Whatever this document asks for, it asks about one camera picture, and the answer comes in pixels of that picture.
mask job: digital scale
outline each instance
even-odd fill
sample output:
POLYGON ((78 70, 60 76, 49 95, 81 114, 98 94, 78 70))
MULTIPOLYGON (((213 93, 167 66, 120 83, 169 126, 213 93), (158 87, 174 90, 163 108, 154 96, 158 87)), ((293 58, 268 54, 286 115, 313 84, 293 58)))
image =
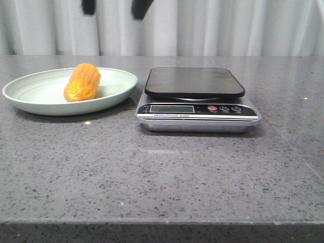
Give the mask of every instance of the digital scale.
POLYGON ((244 95, 224 68, 154 68, 136 117, 151 131, 244 133, 262 119, 244 95))

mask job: corn cob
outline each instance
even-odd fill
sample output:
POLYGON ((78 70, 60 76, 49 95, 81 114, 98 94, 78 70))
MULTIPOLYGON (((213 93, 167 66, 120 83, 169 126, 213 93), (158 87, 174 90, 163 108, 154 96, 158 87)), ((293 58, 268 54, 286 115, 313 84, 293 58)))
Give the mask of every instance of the corn cob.
POLYGON ((67 101, 94 99, 99 88, 101 74, 92 64, 79 64, 64 89, 67 101))

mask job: curtain fold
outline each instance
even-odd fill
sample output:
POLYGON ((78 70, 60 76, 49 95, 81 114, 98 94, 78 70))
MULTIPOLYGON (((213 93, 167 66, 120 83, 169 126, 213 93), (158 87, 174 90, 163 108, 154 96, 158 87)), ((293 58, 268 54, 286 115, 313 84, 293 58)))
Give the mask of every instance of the curtain fold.
POLYGON ((0 0, 0 54, 323 56, 323 0, 0 0))

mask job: gray speckled countertop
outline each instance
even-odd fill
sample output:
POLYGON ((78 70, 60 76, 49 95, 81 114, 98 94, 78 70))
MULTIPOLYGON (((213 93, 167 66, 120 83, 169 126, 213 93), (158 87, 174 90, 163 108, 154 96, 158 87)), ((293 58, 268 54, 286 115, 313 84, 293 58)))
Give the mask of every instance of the gray speckled countertop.
POLYGON ((0 242, 324 242, 324 58, 2 55, 0 86, 81 62, 129 71, 138 86, 77 116, 0 96, 0 242), (154 67, 229 69, 261 124, 145 130, 134 112, 154 67))

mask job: light green plate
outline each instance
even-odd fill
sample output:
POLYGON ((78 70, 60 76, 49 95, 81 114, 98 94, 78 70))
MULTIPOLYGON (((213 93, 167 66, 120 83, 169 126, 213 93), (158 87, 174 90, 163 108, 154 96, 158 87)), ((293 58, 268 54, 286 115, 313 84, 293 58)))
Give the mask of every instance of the light green plate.
POLYGON ((93 100, 67 102, 63 90, 74 68, 38 72, 18 78, 3 88, 3 95, 24 111, 41 115, 78 115, 103 110, 126 100, 137 85, 129 72, 98 67, 101 81, 93 100))

